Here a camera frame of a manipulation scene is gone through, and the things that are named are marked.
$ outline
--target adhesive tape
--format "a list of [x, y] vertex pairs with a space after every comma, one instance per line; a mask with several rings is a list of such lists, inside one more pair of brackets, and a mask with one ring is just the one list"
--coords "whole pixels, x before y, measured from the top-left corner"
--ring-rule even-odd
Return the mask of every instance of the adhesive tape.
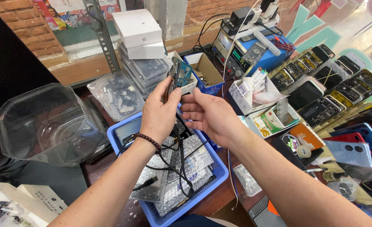
[[298, 157], [301, 157], [301, 158], [311, 157], [311, 149], [304, 145], [298, 146], [297, 154], [298, 154]]

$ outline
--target blue phone case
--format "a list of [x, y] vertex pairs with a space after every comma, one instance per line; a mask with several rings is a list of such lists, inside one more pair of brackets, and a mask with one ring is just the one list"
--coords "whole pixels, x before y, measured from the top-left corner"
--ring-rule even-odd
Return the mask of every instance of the blue phone case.
[[360, 124], [356, 124], [356, 125], [349, 126], [346, 128], [342, 128], [337, 131], [330, 132], [329, 134], [332, 137], [334, 137], [334, 136], [340, 136], [340, 135], [344, 135], [344, 134], [348, 134], [352, 132], [360, 133], [364, 141], [366, 141], [369, 144], [370, 149], [372, 150], [372, 128], [367, 123], [360, 123]]
[[337, 162], [372, 168], [371, 150], [367, 143], [324, 142]]

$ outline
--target circuit board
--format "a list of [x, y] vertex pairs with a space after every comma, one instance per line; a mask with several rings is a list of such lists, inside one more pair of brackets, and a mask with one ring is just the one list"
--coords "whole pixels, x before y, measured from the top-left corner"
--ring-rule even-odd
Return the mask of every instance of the circuit board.
[[257, 41], [242, 56], [242, 59], [249, 62], [252, 66], [255, 66], [256, 63], [258, 63], [258, 61], [262, 58], [264, 53], [266, 53], [267, 48], [267, 46]]

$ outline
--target digital display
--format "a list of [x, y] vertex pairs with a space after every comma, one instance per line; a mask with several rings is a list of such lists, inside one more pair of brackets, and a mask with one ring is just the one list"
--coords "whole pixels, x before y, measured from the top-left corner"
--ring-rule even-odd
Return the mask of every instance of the digital display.
[[242, 67], [244, 72], [246, 72], [249, 67], [251, 66], [248, 62], [244, 61], [242, 59], [243, 54], [238, 50], [236, 46], [234, 46], [234, 49], [232, 50], [232, 57], [238, 62], [238, 64]]

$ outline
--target blue plastic basket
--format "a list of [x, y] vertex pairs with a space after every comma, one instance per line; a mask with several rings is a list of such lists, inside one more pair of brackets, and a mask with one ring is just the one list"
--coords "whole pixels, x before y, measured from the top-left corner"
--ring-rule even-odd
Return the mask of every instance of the blue plastic basket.
[[[142, 113], [138, 113], [134, 116], [131, 116], [124, 121], [121, 121], [113, 126], [111, 126], [108, 129], [108, 138], [110, 140], [110, 143], [112, 144], [112, 147], [114, 149], [114, 152], [117, 154], [120, 151], [121, 142], [118, 140], [116, 135], [116, 129], [133, 121], [134, 119], [140, 118]], [[194, 133], [202, 140], [202, 142], [206, 141], [203, 134], [199, 130], [193, 130]], [[222, 182], [224, 182], [228, 178], [228, 168], [224, 165], [224, 163], [221, 161], [217, 153], [213, 150], [213, 148], [208, 144], [204, 144], [210, 155], [212, 156], [214, 163], [211, 164], [213, 175], [215, 175], [217, 178], [215, 178], [214, 181], [209, 183], [208, 186], [203, 188], [199, 193], [197, 193], [193, 199], [188, 200], [185, 204], [183, 204], [179, 209], [177, 209], [175, 212], [169, 212], [165, 216], [161, 217], [159, 216], [157, 210], [155, 209], [155, 206], [151, 202], [144, 202], [140, 201], [141, 207], [147, 216], [148, 221], [150, 222], [152, 227], [165, 227], [170, 224], [172, 224], [176, 219], [181, 217], [183, 214], [185, 214], [188, 210], [190, 210], [194, 205], [196, 205], [200, 200], [202, 200], [204, 197], [206, 197], [210, 192], [212, 192], [216, 187], [218, 187]]]

